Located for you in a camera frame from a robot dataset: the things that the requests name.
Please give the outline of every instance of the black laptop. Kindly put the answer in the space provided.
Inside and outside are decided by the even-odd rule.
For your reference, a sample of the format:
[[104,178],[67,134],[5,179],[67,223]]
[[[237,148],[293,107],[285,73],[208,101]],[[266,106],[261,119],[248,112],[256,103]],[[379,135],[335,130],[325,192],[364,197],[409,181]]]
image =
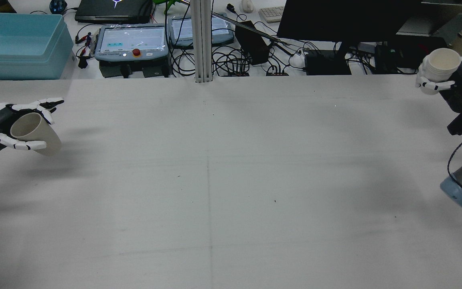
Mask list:
[[152,7],[152,0],[81,0],[75,20],[97,24],[143,24],[149,22]]

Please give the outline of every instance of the white desk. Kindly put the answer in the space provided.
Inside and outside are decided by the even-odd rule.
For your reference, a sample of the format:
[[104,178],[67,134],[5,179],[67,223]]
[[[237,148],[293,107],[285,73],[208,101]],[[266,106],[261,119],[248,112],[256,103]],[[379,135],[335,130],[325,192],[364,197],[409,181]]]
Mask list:
[[462,288],[462,137],[413,84],[2,81],[66,102],[58,155],[0,152],[0,289]]

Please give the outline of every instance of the computer mouse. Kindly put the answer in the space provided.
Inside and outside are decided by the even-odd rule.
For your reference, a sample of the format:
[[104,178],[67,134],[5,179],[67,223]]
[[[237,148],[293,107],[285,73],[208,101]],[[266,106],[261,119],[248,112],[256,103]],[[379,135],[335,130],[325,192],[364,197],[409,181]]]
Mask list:
[[254,5],[251,0],[242,0],[240,3],[240,8],[245,13],[252,13],[254,11]]
[[67,2],[65,0],[51,0],[49,2],[49,11],[51,14],[62,14],[67,7]]

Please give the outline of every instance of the laptop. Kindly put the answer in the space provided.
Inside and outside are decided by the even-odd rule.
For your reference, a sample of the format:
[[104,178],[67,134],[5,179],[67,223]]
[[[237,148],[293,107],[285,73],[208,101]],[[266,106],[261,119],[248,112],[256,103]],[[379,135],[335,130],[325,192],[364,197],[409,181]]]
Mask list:
[[81,0],[75,20],[95,24],[143,24],[149,22],[152,6],[152,0]]
[[430,36],[462,12],[462,4],[421,2],[399,29],[399,35]]

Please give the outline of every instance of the keyboard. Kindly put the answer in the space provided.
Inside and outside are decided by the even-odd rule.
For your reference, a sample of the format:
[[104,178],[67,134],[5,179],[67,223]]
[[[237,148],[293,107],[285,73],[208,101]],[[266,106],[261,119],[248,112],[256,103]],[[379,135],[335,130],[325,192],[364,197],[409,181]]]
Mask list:
[[284,6],[268,7],[259,9],[258,13],[268,23],[280,22],[283,16]]

